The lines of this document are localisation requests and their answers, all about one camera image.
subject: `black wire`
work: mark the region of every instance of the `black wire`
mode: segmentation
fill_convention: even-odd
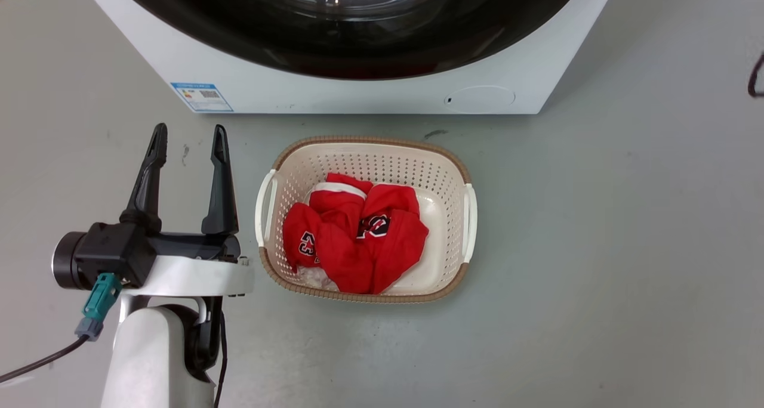
[[[756,90],[756,82],[759,81],[759,71],[761,71],[762,65],[764,65],[764,54],[762,54],[759,62],[756,62],[756,65],[753,66],[751,78],[748,80],[748,95],[751,95],[753,98],[764,98],[764,92]]]
[[[72,343],[69,347],[66,347],[65,349],[61,351],[57,351],[54,354],[50,354],[50,356],[44,359],[40,359],[39,361],[30,363],[25,367],[20,367],[19,369],[14,370],[13,372],[8,372],[5,375],[0,376],[0,383],[5,383],[5,381],[11,380],[12,378],[16,378],[16,376],[24,375],[27,372],[32,372],[36,368],[45,366],[46,364],[49,364],[52,361],[58,360],[61,357],[66,356],[66,354],[69,354],[72,351],[75,351],[77,348],[79,348],[80,345],[84,344],[85,341],[87,341],[88,339],[90,339],[90,337],[87,337],[86,335],[80,336],[79,339],[74,341],[74,343]]]
[[[229,343],[226,340],[226,315],[220,312],[220,340],[223,346],[223,361],[220,365],[220,378],[218,379],[218,394],[215,395],[215,408],[220,403],[220,394],[223,391],[223,379],[226,378],[226,367],[229,366]]]

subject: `concrete floor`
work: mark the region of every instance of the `concrete floor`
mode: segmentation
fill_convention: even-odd
[[[258,267],[224,306],[221,406],[761,406],[764,99],[745,82],[762,1],[611,0],[542,114],[477,118],[194,115],[92,0],[1,0],[0,369],[73,340],[87,294],[57,287],[50,253],[117,220],[156,123],[169,231],[199,228],[226,125],[250,256],[257,188],[291,142],[442,130],[428,141],[480,202],[460,288],[346,304]],[[0,406],[98,406],[115,319]]]

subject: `white cloth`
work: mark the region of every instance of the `white cloth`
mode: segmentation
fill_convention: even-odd
[[[339,291],[337,284],[330,280],[326,275],[326,272],[319,267],[297,267],[297,274],[300,275],[300,280],[302,280],[306,286],[310,286],[314,289],[331,290],[333,292]]]

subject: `white stripe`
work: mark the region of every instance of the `white stripe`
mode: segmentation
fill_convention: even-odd
[[[343,191],[344,193],[360,196],[366,201],[366,193],[363,193],[363,190],[346,183],[318,183],[310,192],[313,193],[314,191],[336,191],[337,193]]]

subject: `teal connector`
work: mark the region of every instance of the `teal connector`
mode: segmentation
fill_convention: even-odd
[[[88,301],[85,302],[85,307],[82,307],[85,317],[79,321],[79,326],[74,333],[78,336],[87,336],[90,341],[98,340],[106,314],[117,302],[120,292],[122,292],[122,283],[119,282],[117,275],[99,275],[93,290],[90,291]]]

